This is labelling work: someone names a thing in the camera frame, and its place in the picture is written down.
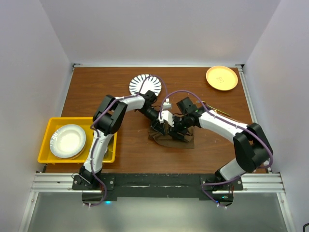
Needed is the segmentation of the brown cloth napkin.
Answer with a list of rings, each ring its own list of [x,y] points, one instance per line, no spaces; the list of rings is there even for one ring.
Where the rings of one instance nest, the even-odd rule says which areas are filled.
[[[162,135],[152,128],[148,129],[148,139],[155,141],[158,145],[179,149],[194,149],[194,128],[190,127],[185,135],[186,141],[173,139],[170,135]]]

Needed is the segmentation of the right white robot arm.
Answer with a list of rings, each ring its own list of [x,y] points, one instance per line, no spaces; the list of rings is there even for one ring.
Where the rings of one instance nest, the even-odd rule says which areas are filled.
[[[250,125],[221,116],[206,106],[197,107],[189,97],[177,102],[182,116],[175,116],[170,132],[179,138],[190,127],[207,129],[224,137],[234,145],[235,158],[214,174],[214,185],[227,189],[243,174],[252,173],[262,167],[265,161],[273,162],[273,150],[262,127],[257,123]]]

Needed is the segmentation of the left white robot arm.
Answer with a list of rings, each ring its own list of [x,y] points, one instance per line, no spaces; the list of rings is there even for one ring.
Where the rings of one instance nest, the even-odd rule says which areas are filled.
[[[159,112],[152,107],[156,101],[157,96],[150,90],[145,94],[136,93],[125,97],[106,95],[93,116],[93,123],[90,126],[94,131],[93,142],[88,157],[80,168],[79,179],[76,181],[78,184],[88,189],[100,186],[100,173],[108,144],[120,129],[127,112],[139,111],[150,120],[152,129],[165,134],[165,126],[158,119]]]

